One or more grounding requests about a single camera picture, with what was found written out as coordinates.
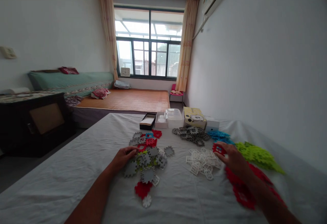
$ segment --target bamboo mat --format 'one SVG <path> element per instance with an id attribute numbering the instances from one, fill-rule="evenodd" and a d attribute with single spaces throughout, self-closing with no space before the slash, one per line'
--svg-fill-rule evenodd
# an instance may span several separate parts
<path id="1" fill-rule="evenodd" d="M 170 108 L 168 91 L 129 89 L 110 92 L 103 100 L 84 97 L 76 107 L 139 112 L 164 112 Z"/>

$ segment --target mickey mouse box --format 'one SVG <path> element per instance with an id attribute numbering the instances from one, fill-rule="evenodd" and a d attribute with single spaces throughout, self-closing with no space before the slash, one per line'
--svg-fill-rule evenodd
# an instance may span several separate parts
<path id="1" fill-rule="evenodd" d="M 207 120 L 199 108 L 184 107 L 184 126 L 191 125 L 204 129 Z"/>

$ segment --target window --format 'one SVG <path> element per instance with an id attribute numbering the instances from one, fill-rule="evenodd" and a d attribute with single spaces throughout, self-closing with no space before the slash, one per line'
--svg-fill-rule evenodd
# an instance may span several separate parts
<path id="1" fill-rule="evenodd" d="M 176 80 L 183 11 L 115 6 L 117 72 L 135 78 Z"/>

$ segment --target black box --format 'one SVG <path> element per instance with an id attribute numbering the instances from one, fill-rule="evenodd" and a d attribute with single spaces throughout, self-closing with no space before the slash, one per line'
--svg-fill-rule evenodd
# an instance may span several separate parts
<path id="1" fill-rule="evenodd" d="M 153 118 L 153 122 L 151 123 L 151 125 L 142 125 L 140 124 L 140 129 L 142 130 L 152 130 L 154 123 L 156 122 L 156 113 L 147 113 L 143 119 L 145 119 L 146 117 L 151 117 Z"/>

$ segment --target hand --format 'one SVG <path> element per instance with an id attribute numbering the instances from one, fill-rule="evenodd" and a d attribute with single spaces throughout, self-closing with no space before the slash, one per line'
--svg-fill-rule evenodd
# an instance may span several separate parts
<path id="1" fill-rule="evenodd" d="M 224 142 L 217 142 L 216 145 L 226 150 L 228 158 L 214 152 L 215 155 L 231 169 L 231 171 L 237 175 L 242 181 L 247 182 L 254 177 L 254 173 L 250 169 L 249 165 L 243 158 L 242 154 L 233 145 L 226 144 Z"/>
<path id="2" fill-rule="evenodd" d="M 127 162 L 136 155 L 138 150 L 139 149 L 137 147 L 133 146 L 119 149 L 116 156 L 108 165 L 111 173 L 116 175 L 127 164 Z"/>

